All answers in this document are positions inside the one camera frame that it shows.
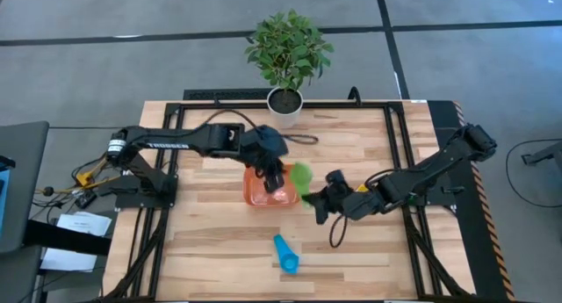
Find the white paper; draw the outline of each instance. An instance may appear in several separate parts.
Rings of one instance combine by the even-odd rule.
[[[76,212],[74,215],[62,214],[57,227],[70,229],[80,233],[103,236],[112,223],[112,219],[87,212]],[[80,254],[75,251],[47,249],[41,269],[58,271],[92,271],[96,264],[96,255]]]

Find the orange bowl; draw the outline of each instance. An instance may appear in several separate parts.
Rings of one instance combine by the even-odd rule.
[[[271,206],[293,206],[299,202],[299,194],[295,186],[289,180],[289,173],[293,165],[285,165],[283,179],[285,185],[275,192],[268,193],[263,186],[263,178],[256,177],[256,170],[252,167],[244,171],[244,186],[242,195],[244,200],[251,206],[271,207]]]

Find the blue cup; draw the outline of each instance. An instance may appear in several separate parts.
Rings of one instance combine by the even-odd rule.
[[[299,256],[295,255],[280,234],[273,236],[275,248],[279,255],[279,265],[287,273],[295,274],[299,269]]]

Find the wooden table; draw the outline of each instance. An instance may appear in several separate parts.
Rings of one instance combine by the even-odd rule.
[[[140,125],[161,127],[165,104],[146,102]],[[431,115],[425,103],[405,101],[404,109],[414,158],[419,162],[439,149]],[[215,111],[187,111],[184,128],[197,126]],[[271,124],[266,110],[243,112],[256,123]],[[242,120],[227,113],[214,122]],[[401,147],[398,124],[394,126]],[[324,176],[332,170],[341,169],[349,185],[359,186],[369,175],[393,166],[380,110],[305,109],[299,123],[283,132],[320,138],[315,146],[288,142],[290,154],[284,159],[311,166],[311,190],[321,189]],[[142,154],[154,162],[154,150]],[[403,150],[400,157],[405,157]],[[180,185],[169,216],[158,300],[416,297],[400,210],[350,221],[342,246],[331,249],[328,232],[334,215],[326,225],[317,226],[313,209],[303,205],[250,207],[241,195],[244,167],[238,162],[201,158],[191,151],[181,151],[178,161]],[[474,292],[457,219],[440,206],[427,207],[427,213],[437,257],[461,286]],[[104,275],[106,291],[126,273],[136,215],[137,210],[125,210],[117,219]],[[281,234],[300,256],[298,274],[287,275],[279,269],[272,241],[275,234]],[[148,271],[151,263],[148,260]],[[423,256],[421,266],[427,267]],[[143,275],[141,293],[147,292],[148,274]],[[424,274],[430,292],[427,268]]]

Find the potted plant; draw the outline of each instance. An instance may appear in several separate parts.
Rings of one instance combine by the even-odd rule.
[[[303,104],[299,88],[314,74],[322,77],[323,67],[330,66],[324,52],[334,47],[322,39],[322,33],[309,18],[291,9],[287,17],[279,12],[257,25],[246,48],[248,62],[262,70],[261,76],[274,86],[267,97],[267,105],[278,127],[295,124]]]

